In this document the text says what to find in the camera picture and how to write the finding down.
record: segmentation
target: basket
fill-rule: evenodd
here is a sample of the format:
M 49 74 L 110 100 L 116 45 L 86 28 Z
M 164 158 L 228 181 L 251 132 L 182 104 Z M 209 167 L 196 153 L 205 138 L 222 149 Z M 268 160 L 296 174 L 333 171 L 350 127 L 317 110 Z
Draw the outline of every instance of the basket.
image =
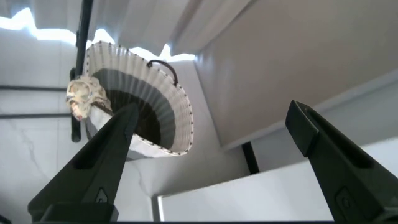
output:
M 153 67 L 165 65 L 174 77 Z M 185 155 L 193 142 L 193 115 L 175 70 L 160 60 L 146 61 L 128 49 L 98 42 L 86 51 L 84 76 L 105 89 L 112 111 L 94 104 L 85 119 L 89 138 L 123 106 L 136 103 L 139 120 L 128 157 L 142 159 Z

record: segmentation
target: curtain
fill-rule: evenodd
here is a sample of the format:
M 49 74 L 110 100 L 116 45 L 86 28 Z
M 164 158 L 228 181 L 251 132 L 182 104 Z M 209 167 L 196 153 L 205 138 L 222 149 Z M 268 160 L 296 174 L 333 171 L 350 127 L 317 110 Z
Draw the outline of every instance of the curtain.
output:
M 195 54 L 213 40 L 250 0 L 94 0 L 89 39 L 104 29 L 117 44 L 159 55 Z M 38 29 L 76 32 L 81 0 L 0 0 L 0 16 L 29 8 Z

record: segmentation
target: marble floor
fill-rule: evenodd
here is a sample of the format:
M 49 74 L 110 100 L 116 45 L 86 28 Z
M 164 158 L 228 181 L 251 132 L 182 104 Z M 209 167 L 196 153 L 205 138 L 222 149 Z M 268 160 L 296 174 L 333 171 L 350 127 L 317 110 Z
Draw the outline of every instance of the marble floor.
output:
M 27 30 L 0 30 L 0 85 L 63 86 L 76 48 L 38 41 Z M 222 152 L 193 61 L 170 63 L 193 106 L 195 137 L 182 157 L 125 163 L 115 204 L 119 220 L 151 221 L 151 198 L 249 175 L 241 149 Z M 0 113 L 64 113 L 63 93 L 1 91 Z M 28 223 L 32 197 L 87 142 L 70 140 L 69 118 L 0 120 L 0 214 Z

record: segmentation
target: woven basket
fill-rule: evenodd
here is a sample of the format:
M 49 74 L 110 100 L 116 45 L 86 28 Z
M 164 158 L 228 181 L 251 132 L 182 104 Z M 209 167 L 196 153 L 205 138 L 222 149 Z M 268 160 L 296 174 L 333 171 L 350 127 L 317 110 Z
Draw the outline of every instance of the woven basket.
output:
M 168 67 L 174 77 L 154 68 L 156 62 Z M 148 62 L 124 47 L 99 42 L 86 51 L 83 75 L 99 80 L 112 107 L 109 111 L 93 105 L 85 120 L 89 138 L 117 110 L 136 103 L 140 115 L 128 157 L 182 156 L 189 151 L 193 140 L 192 107 L 169 64 Z

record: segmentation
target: crumpled fabric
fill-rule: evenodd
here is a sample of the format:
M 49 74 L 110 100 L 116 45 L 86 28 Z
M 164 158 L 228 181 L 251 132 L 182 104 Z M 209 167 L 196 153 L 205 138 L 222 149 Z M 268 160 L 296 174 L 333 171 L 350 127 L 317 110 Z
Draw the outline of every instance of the crumpled fabric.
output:
M 105 89 L 95 77 L 81 76 L 72 80 L 67 88 L 66 101 L 72 115 L 79 121 L 87 118 L 94 102 L 112 111 Z

